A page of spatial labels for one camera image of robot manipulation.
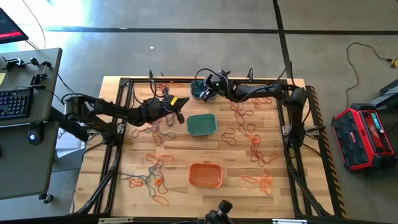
red power station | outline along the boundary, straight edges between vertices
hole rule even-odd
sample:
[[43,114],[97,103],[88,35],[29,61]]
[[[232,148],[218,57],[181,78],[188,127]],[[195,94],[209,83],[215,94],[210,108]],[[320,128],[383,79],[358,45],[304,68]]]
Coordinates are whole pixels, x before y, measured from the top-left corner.
[[396,155],[373,105],[354,103],[333,117],[331,125],[344,165],[350,172],[397,165]]

green bowl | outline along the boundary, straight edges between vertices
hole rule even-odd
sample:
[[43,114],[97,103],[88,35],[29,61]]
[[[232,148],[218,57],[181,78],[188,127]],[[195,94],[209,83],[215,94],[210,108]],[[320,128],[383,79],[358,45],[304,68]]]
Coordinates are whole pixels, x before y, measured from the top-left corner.
[[187,119],[188,132],[193,136],[213,134],[217,131],[217,120],[214,114],[199,114]]

gray desk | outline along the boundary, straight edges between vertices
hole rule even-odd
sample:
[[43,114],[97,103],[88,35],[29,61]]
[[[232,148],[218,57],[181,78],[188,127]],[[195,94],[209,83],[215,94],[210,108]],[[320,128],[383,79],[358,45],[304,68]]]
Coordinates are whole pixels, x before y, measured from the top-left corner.
[[0,199],[47,192],[59,123],[44,123],[44,141],[27,140],[28,125],[0,128]]
[[[3,56],[6,59],[19,57],[25,62],[29,62],[30,58],[36,58],[41,64],[43,61],[50,62],[51,68],[47,69],[46,74],[48,77],[45,80],[41,80],[40,84],[45,86],[46,90],[54,92],[55,84],[57,82],[58,69],[60,67],[62,49],[44,49],[44,50],[29,50],[23,52],[10,52],[0,54],[0,67],[4,68],[6,66],[4,60],[1,58]],[[43,71],[43,66],[26,65],[25,68],[13,68],[10,72],[6,70],[1,70],[0,72],[5,72],[3,82],[0,85],[0,89],[15,88],[19,85],[29,86],[30,81],[34,75],[40,74]],[[53,95],[47,91],[34,90],[32,106],[30,109],[30,115],[28,118],[22,119],[11,119],[7,121],[0,121],[0,126],[7,126],[13,124],[26,124],[39,121],[48,121],[50,118],[51,104]]]

wooden table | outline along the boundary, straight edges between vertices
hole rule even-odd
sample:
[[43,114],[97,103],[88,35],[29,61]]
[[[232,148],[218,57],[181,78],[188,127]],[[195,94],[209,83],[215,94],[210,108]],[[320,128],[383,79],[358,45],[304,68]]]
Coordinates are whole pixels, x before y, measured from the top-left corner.
[[[119,79],[120,77],[104,77],[99,97],[107,101],[115,101]],[[295,83],[298,86],[304,86],[302,79],[295,79]],[[134,89],[140,101],[152,96],[148,83],[136,83]],[[189,84],[183,84],[183,87],[172,85],[170,93],[179,97],[190,96]],[[225,199],[233,204],[233,209],[229,213],[233,218],[293,218],[294,211],[275,99],[272,99],[272,104],[260,105],[258,109],[251,101],[244,103],[244,110],[253,110],[254,112],[252,116],[244,118],[246,124],[256,125],[254,133],[261,137],[259,150],[263,153],[264,158],[267,159],[272,153],[279,155],[278,159],[265,166],[272,174],[271,195],[266,195],[257,184],[250,184],[239,177],[240,175],[250,175],[259,179],[262,176],[262,167],[259,167],[257,162],[250,161],[250,141],[236,129],[238,125],[234,112],[229,109],[231,104],[228,100],[218,96],[215,101],[209,103],[191,98],[183,107],[182,113],[185,119],[195,114],[215,114],[218,130],[209,136],[193,137],[187,133],[186,124],[175,122],[171,128],[162,125],[161,130],[163,133],[173,131],[177,137],[175,139],[163,138],[164,142],[156,146],[151,133],[143,132],[133,139],[131,133],[136,127],[129,125],[125,133],[119,173],[147,175],[148,168],[153,165],[146,160],[148,153],[173,155],[175,160],[165,162],[162,168],[165,185],[169,189],[169,192],[163,196],[170,203],[160,205],[149,197],[148,189],[145,186],[131,189],[128,181],[118,179],[112,216],[203,217],[210,209],[217,209],[220,201]],[[308,104],[304,109],[304,116],[307,111]],[[111,120],[106,116],[102,118],[107,121]],[[310,115],[306,125],[311,124],[312,117]],[[227,127],[236,130],[233,135],[237,139],[235,146],[230,146],[221,140],[221,135]],[[101,141],[101,137],[95,137],[89,142],[88,147]],[[305,138],[304,142],[318,150],[316,140]],[[76,208],[80,208],[86,202],[98,185],[104,149],[105,146],[98,147],[85,155],[74,196]],[[304,146],[301,152],[308,188],[324,209],[333,213],[321,158]],[[223,168],[223,185],[216,189],[192,186],[188,181],[188,169],[191,164],[196,162],[220,165]],[[105,192],[103,208],[108,188]],[[301,191],[298,190],[297,194],[300,207],[303,208]]]

gray floor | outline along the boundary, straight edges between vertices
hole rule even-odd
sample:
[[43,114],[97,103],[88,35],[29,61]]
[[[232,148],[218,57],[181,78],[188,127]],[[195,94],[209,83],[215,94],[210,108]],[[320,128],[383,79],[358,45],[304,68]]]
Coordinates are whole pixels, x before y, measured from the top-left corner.
[[[272,0],[114,0],[32,1],[27,4],[46,26],[168,27],[276,29]],[[279,0],[285,29],[397,30],[395,0]],[[20,1],[0,0],[0,6],[21,24],[39,47],[39,28]],[[284,64],[276,34],[134,34],[46,32],[47,48],[63,49],[60,75],[72,89],[96,96],[104,75],[146,75],[151,69],[165,75],[194,75],[202,67],[231,70],[233,76],[254,69],[255,77],[276,77]],[[346,47],[354,41],[373,45],[385,57],[398,57],[398,35],[287,35],[294,77],[317,89],[324,122],[345,108],[344,90],[355,84],[346,61]],[[30,50],[26,43],[0,45],[0,52]],[[359,86],[350,102],[367,102],[398,75],[371,50],[354,46],[352,62]],[[56,94],[67,91],[59,82]],[[60,103],[53,103],[62,109]],[[390,127],[396,116],[383,118]],[[396,136],[398,130],[391,132]],[[333,136],[333,158],[348,216],[397,223],[398,185],[395,169],[373,175],[349,174],[342,168]],[[50,190],[57,198],[42,205],[37,196],[0,201],[0,220],[66,214],[78,170],[53,173]]]

